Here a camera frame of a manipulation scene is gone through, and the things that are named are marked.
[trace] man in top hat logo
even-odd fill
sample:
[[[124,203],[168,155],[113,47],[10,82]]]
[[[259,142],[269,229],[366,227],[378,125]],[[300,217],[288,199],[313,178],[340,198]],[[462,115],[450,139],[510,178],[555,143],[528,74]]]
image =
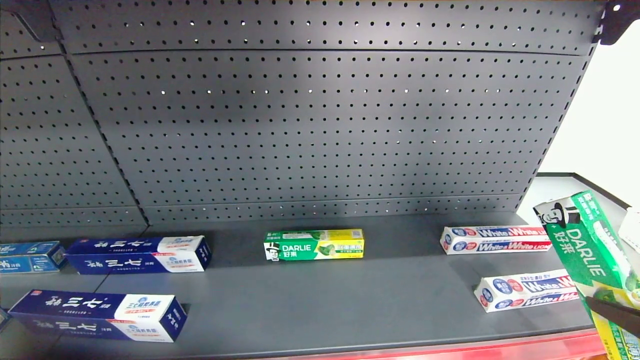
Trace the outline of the man in top hat logo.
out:
[[[264,253],[267,255],[267,260],[280,261],[280,258],[278,257],[279,252],[279,243],[264,243]]]
[[[538,213],[538,218],[542,225],[558,224],[563,229],[566,229],[567,224],[580,223],[580,211],[575,206],[565,208],[557,202],[553,208],[546,210],[544,213]]]

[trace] darlie toothpaste box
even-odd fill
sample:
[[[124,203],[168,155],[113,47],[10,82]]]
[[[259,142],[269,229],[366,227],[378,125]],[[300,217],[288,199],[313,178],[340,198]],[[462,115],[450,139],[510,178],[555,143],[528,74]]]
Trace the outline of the darlie toothpaste box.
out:
[[[79,274],[202,272],[211,262],[204,236],[81,239],[67,250]]]
[[[640,309],[640,280],[590,191],[540,204],[535,211],[583,300]],[[584,305],[610,360],[640,359],[638,338]]]
[[[484,277],[474,294],[487,313],[579,299],[565,269]]]
[[[277,231],[264,239],[271,261],[353,259],[364,255],[362,229]]]
[[[445,227],[440,244],[447,255],[547,251],[551,248],[545,230],[530,225]]]
[[[0,244],[0,274],[53,272],[66,263],[58,241]]]
[[[36,333],[173,343],[187,314],[173,295],[31,290],[9,313]]]

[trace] black clip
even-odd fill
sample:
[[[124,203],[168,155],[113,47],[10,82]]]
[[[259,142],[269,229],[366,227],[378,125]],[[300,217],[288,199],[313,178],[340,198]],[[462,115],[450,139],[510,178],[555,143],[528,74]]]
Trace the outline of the black clip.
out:
[[[2,0],[0,10],[13,13],[37,42],[62,39],[60,31],[53,26],[53,12],[47,0]]]
[[[591,310],[625,329],[629,334],[640,338],[640,310],[594,297],[585,297],[585,299]]]
[[[617,0],[607,2],[604,19],[601,21],[602,33],[594,37],[594,42],[613,45],[635,20],[640,19],[640,1]]]

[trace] blue and white toothpaste box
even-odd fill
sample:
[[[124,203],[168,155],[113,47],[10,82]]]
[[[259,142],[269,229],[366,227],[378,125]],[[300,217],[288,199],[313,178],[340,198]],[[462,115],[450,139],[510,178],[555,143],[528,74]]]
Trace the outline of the blue and white toothpaste box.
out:
[[[487,313],[579,299],[565,269],[484,277],[474,291]]]
[[[548,251],[544,228],[531,225],[445,227],[440,244],[452,254]]]
[[[173,295],[31,290],[9,313],[35,333],[173,343],[187,314]]]
[[[9,314],[7,314],[6,311],[0,307],[0,332],[2,332],[2,329],[4,328],[6,323],[9,322],[9,319]]]
[[[0,244],[0,274],[59,271],[65,263],[58,241]]]
[[[67,250],[79,274],[202,272],[211,262],[204,236],[80,239]]]

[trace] perforated metal panel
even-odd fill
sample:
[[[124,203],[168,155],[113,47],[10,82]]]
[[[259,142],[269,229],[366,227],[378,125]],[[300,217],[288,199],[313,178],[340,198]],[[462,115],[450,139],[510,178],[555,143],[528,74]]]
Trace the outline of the perforated metal panel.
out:
[[[22,209],[2,211],[3,226],[89,226],[141,224],[135,206],[113,208]]]
[[[3,60],[0,67],[2,225],[75,224],[81,212],[53,209],[135,206],[64,58]],[[123,221],[143,222],[138,210],[116,213],[125,210]]]
[[[0,59],[60,54],[57,42],[33,40],[15,15],[8,12],[0,12],[0,44]]]
[[[579,1],[52,2],[73,53],[403,49],[586,54],[602,12]]]
[[[603,3],[52,8],[100,131],[158,223],[513,211]]]
[[[518,205],[519,200],[518,195],[307,200],[207,206],[149,206],[146,208],[146,214],[153,224],[194,221],[366,217],[451,213],[454,211],[509,211]]]
[[[172,51],[74,67],[136,195],[156,206],[523,193],[585,61]]]

